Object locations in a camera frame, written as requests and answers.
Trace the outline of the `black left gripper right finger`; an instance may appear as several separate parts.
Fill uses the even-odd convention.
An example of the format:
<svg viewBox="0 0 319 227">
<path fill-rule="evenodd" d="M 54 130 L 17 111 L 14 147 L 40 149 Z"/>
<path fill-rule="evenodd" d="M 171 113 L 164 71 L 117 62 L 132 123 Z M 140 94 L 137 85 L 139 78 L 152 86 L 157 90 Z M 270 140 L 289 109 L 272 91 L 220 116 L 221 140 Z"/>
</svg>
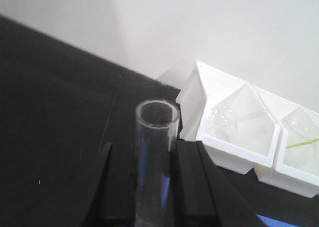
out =
<svg viewBox="0 0 319 227">
<path fill-rule="evenodd" d="M 172 174 L 175 226 L 264 226 L 264 222 L 211 161 L 202 142 L 177 141 Z"/>
</svg>

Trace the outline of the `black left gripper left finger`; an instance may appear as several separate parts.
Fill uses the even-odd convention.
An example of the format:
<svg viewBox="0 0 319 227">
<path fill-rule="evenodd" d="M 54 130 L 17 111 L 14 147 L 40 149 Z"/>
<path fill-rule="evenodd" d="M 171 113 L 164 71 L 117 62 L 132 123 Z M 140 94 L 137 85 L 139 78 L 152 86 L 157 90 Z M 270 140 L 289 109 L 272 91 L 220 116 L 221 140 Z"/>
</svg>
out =
<svg viewBox="0 0 319 227">
<path fill-rule="evenodd" d="M 135 151 L 131 143 L 109 148 L 83 227 L 132 227 L 135 220 Z"/>
</svg>

